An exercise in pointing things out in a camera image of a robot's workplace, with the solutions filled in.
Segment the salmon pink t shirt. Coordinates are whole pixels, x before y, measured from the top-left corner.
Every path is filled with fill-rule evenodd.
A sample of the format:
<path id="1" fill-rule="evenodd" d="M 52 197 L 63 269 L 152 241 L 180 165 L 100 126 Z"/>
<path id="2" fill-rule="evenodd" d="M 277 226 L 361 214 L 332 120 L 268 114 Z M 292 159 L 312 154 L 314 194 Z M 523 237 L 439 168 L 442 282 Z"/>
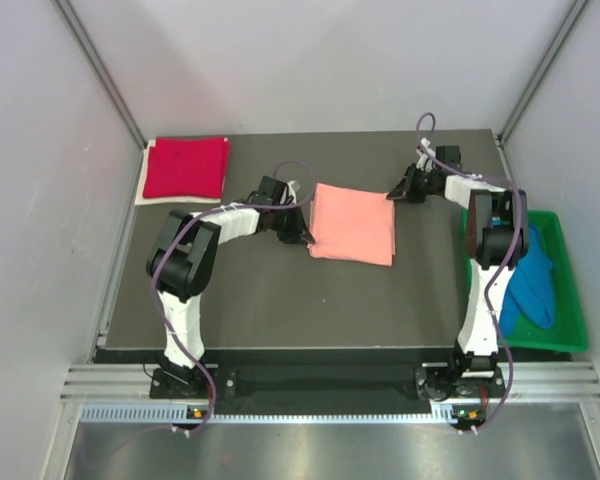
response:
<path id="1" fill-rule="evenodd" d="M 384 193 L 317 185 L 308 247 L 316 259 L 390 267 L 395 255 L 395 205 Z"/>

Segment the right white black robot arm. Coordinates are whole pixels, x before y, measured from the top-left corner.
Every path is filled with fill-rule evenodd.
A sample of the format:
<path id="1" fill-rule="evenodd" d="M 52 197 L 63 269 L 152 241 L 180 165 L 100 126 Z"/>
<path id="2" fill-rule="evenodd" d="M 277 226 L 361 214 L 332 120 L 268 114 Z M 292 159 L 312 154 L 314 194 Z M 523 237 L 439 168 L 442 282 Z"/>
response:
<path id="1" fill-rule="evenodd" d="M 446 374 L 449 388 L 467 396 L 495 376 L 500 316 L 508 284 L 529 249 L 526 193 L 506 178 L 429 171 L 412 164 L 387 195 L 392 201 L 422 203 L 440 196 L 467 213 L 465 250 L 471 284 L 465 320 Z"/>

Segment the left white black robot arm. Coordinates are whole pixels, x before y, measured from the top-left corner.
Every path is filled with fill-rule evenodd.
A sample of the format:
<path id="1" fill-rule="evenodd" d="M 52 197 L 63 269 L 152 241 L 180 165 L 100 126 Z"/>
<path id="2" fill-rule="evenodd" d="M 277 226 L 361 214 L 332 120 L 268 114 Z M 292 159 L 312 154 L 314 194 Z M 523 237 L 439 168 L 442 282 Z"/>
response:
<path id="1" fill-rule="evenodd" d="M 147 274 L 164 312 L 164 356 L 175 369 L 172 384 L 185 396 L 206 387 L 197 366 L 205 353 L 201 338 L 201 298 L 213 273 L 218 247 L 241 237 L 272 230 L 284 244 L 315 243 L 302 209 L 259 209 L 231 203 L 206 212 L 171 211 L 146 262 Z"/>

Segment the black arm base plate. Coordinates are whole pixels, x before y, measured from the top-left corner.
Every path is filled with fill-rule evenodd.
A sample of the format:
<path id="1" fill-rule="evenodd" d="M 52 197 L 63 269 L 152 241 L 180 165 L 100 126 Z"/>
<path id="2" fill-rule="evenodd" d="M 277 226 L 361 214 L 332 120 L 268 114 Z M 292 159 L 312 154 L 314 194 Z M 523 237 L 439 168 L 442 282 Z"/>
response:
<path id="1" fill-rule="evenodd" d="M 396 399 L 444 401 L 496 398 L 505 381 L 498 356 L 467 357 L 455 348 L 211 349 L 199 368 L 161 359 L 152 372 L 149 397 L 207 399 L 219 403 L 257 394 L 370 393 Z"/>

